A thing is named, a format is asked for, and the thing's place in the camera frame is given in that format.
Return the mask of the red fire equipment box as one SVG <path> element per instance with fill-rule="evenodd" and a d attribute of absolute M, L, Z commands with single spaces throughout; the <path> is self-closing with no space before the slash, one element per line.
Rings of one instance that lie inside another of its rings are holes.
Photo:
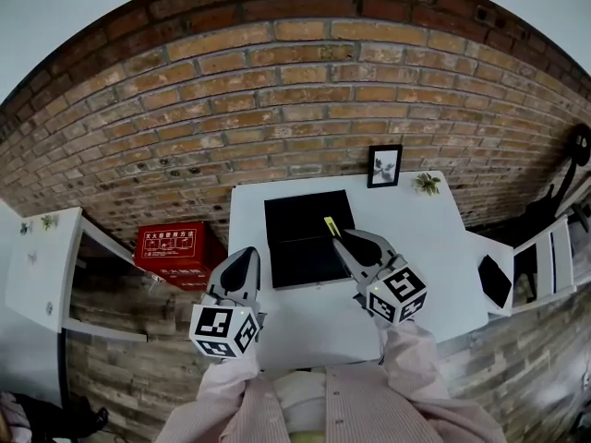
<path fill-rule="evenodd" d="M 142 226 L 134 264 L 184 291 L 205 291 L 227 249 L 204 221 Z"/>

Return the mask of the small potted plant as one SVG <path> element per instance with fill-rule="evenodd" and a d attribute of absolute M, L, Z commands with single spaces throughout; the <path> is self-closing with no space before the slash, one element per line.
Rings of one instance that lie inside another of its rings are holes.
<path fill-rule="evenodd" d="M 414 189 L 417 193 L 422 193 L 427 196 L 437 196 L 440 193 L 441 179 L 438 176 L 433 176 L 429 173 L 419 174 L 413 181 Z"/>

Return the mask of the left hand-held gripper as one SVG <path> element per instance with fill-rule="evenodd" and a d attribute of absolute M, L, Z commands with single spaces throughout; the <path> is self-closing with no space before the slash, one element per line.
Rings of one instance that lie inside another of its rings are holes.
<path fill-rule="evenodd" d="M 193 305 L 189 338 L 209 358 L 237 359 L 259 341 L 260 258 L 254 246 L 226 258 L 211 273 L 208 291 Z"/>

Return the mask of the white side table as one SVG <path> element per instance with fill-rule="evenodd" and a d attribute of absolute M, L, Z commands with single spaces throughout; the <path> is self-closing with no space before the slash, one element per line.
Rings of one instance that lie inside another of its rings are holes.
<path fill-rule="evenodd" d="M 83 216 L 80 207 L 56 210 L 58 225 L 42 228 L 45 214 L 24 218 L 25 233 L 14 237 L 6 278 L 6 306 L 57 333 L 64 330 L 105 339 L 146 342 L 144 333 L 108 329 L 69 315 L 78 251 L 87 235 L 116 257 L 133 264 L 132 253 Z"/>

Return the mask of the white square table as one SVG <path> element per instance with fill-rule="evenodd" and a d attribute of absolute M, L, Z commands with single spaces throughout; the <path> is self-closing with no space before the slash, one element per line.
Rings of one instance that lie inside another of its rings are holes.
<path fill-rule="evenodd" d="M 437 341 L 488 324 L 476 261 L 459 210 L 445 181 L 439 194 L 419 194 L 414 173 L 394 187 L 368 188 L 361 175 L 296 179 L 236 186 L 232 191 L 229 246 L 254 246 L 260 255 L 258 301 L 264 328 L 255 344 L 264 370 L 310 368 L 380 357 L 378 329 L 354 300 L 352 280 L 276 291 L 271 285 L 264 203 L 324 191 L 345 190 L 356 227 L 376 233 L 417 269 L 428 286 L 415 322 Z"/>

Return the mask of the black box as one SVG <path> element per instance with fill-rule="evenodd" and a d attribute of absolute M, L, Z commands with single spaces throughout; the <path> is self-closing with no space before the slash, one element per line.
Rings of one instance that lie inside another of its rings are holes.
<path fill-rule="evenodd" d="M 345 191 L 269 199 L 264 211 L 273 288 L 348 277 L 326 222 L 332 219 L 340 232 L 356 227 Z"/>

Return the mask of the person's pink striped shirt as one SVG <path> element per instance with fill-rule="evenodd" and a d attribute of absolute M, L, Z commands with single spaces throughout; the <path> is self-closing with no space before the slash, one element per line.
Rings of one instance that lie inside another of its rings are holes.
<path fill-rule="evenodd" d="M 330 368 L 326 392 L 325 443 L 506 443 L 479 405 L 409 401 L 379 366 Z M 236 413 L 218 417 L 190 402 L 171 413 L 156 443 L 291 442 L 272 384 L 255 377 Z"/>

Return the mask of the person's right forearm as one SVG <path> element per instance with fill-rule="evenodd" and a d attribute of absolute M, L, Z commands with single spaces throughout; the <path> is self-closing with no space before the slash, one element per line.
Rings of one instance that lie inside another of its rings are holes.
<path fill-rule="evenodd" d="M 440 373 L 433 335 L 408 320 L 383 329 L 383 367 L 389 385 L 409 401 L 434 402 L 450 398 Z"/>

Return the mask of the black pouch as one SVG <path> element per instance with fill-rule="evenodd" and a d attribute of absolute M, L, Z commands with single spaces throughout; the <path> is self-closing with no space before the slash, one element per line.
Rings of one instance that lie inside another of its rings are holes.
<path fill-rule="evenodd" d="M 484 256 L 478 274 L 484 294 L 497 307 L 505 307 L 513 284 L 491 256 Z"/>

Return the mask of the black picture frame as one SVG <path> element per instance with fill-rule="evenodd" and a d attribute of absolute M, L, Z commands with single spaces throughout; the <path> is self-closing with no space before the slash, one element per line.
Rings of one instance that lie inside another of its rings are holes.
<path fill-rule="evenodd" d="M 368 188 L 397 186 L 403 146 L 379 145 L 368 149 Z"/>

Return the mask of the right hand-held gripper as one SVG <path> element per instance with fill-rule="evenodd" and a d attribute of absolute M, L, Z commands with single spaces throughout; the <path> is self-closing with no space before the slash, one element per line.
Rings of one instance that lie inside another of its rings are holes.
<path fill-rule="evenodd" d="M 371 316 L 399 325 L 422 309 L 427 285 L 402 255 L 394 256 L 393 247 L 382 236 L 347 229 L 344 239 L 333 237 L 332 244 L 349 275 L 358 283 L 354 299 Z M 368 281 L 366 267 L 384 263 L 387 264 L 380 266 Z"/>

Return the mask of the person's left forearm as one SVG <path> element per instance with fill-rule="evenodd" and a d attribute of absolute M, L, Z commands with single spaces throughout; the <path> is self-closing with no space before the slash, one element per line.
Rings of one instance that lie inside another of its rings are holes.
<path fill-rule="evenodd" d="M 247 383 L 259 372 L 255 352 L 212 364 L 203 375 L 196 403 L 207 414 L 233 415 L 241 406 Z"/>

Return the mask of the white wooden chair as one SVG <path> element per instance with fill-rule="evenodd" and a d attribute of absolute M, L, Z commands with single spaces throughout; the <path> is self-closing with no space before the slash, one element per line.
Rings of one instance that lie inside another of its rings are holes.
<path fill-rule="evenodd" d="M 484 294 L 488 313 L 491 315 L 509 317 L 548 305 L 576 291 L 566 216 L 559 217 L 517 247 L 472 232 L 467 234 L 467 238 L 474 253 L 477 270 L 484 256 L 489 255 L 513 284 L 503 308 L 497 307 Z M 514 302 L 514 291 L 522 275 L 528 279 L 530 294 L 524 304 L 517 305 Z"/>

